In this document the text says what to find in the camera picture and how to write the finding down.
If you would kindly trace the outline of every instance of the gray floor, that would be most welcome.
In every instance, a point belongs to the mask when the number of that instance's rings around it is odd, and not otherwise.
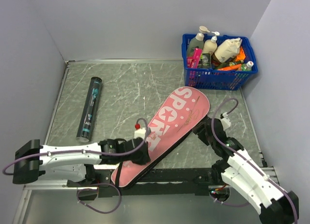
[[[139,64],[70,64],[55,120],[48,139],[49,145],[78,145],[75,137],[91,77],[103,80],[103,90],[93,133],[93,142],[105,138],[133,137],[133,126],[139,117],[151,120],[170,93],[184,86],[182,62]],[[235,137],[260,164],[257,143],[240,91],[202,90],[210,101],[210,112],[226,97],[236,97],[240,104],[230,115],[232,127],[228,136]],[[234,103],[228,103],[228,111]],[[211,167],[220,159],[211,147],[190,134],[166,156],[157,168]]]
[[[49,145],[80,144],[75,140],[90,78],[103,79],[93,142],[105,138],[133,137],[138,117],[151,120],[167,96],[184,85],[182,62],[139,64],[70,64],[60,102],[48,139]],[[247,149],[260,165],[260,156],[250,119],[240,91],[202,90],[210,101],[212,114],[226,97],[236,97],[240,104],[230,115],[227,131]],[[223,111],[229,110],[233,103]],[[165,157],[157,168],[211,167],[218,160],[210,147],[191,134]],[[116,197],[99,198],[93,206],[109,210]],[[232,190],[229,202],[245,200]],[[260,224],[251,206],[230,208],[214,204],[210,197],[186,195],[125,196],[113,214],[98,214],[77,204],[75,190],[32,191],[24,224]]]
[[[118,210],[99,214],[77,204],[76,191],[34,191],[23,224],[261,224],[250,205],[231,208],[214,204],[209,196],[124,196]],[[99,198],[92,206],[108,211],[117,198]],[[232,191],[228,202],[245,200]]]

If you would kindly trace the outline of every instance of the white pump dispenser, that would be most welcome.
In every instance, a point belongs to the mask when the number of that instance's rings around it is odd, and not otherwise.
[[[204,33],[210,32],[205,26],[200,26],[199,27],[199,33],[190,40],[186,55],[187,57],[191,57],[194,54],[195,48],[203,48],[203,38],[204,38]]]
[[[219,36],[219,32],[212,33],[214,33],[214,36],[211,38],[211,40],[207,40],[204,43],[202,53],[209,53],[210,55],[212,55],[217,49],[217,37]]]

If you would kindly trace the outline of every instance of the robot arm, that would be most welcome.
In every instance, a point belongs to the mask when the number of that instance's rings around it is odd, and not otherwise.
[[[140,129],[139,132],[135,132],[135,138],[130,141],[106,139],[99,143],[61,147],[40,145],[40,140],[31,140],[16,152],[15,159],[34,154],[40,156],[16,163],[13,183],[32,183],[40,177],[42,179],[66,179],[87,185],[96,179],[93,165],[117,164],[127,160],[144,165],[150,161],[150,157],[148,145],[141,138],[143,135],[145,135],[145,130]],[[142,146],[139,150],[126,154],[140,144]]]
[[[255,208],[263,224],[293,223],[294,216],[289,199],[298,213],[298,197],[295,193],[287,193],[288,199],[284,195],[286,191],[269,179],[243,146],[235,138],[226,136],[224,129],[230,126],[227,115],[223,114],[221,119],[214,120],[214,133],[236,153],[219,143],[212,132],[211,124],[212,119],[206,117],[193,131],[200,140],[206,145],[210,144],[215,153],[223,158],[212,166],[223,182],[236,189]]]

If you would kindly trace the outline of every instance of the plastic basket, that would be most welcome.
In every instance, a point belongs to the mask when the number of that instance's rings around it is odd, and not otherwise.
[[[218,36],[217,44],[220,45],[226,39],[242,38],[242,48],[246,55],[245,63],[253,61],[252,71],[217,71],[213,69],[192,69],[187,67],[186,50],[189,41],[194,38],[195,34],[184,34],[182,42],[182,57],[184,63],[184,80],[185,86],[192,86],[198,89],[216,89],[216,90],[238,90],[252,75],[258,72],[254,51],[249,40],[243,36]],[[212,36],[205,34],[204,40],[211,39]]]

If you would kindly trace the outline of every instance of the black cylinder container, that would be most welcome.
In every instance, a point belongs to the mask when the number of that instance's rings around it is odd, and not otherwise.
[[[92,77],[89,84],[88,93],[85,100],[83,114],[77,130],[77,140],[82,143],[90,141],[95,117],[98,109],[102,79]]]

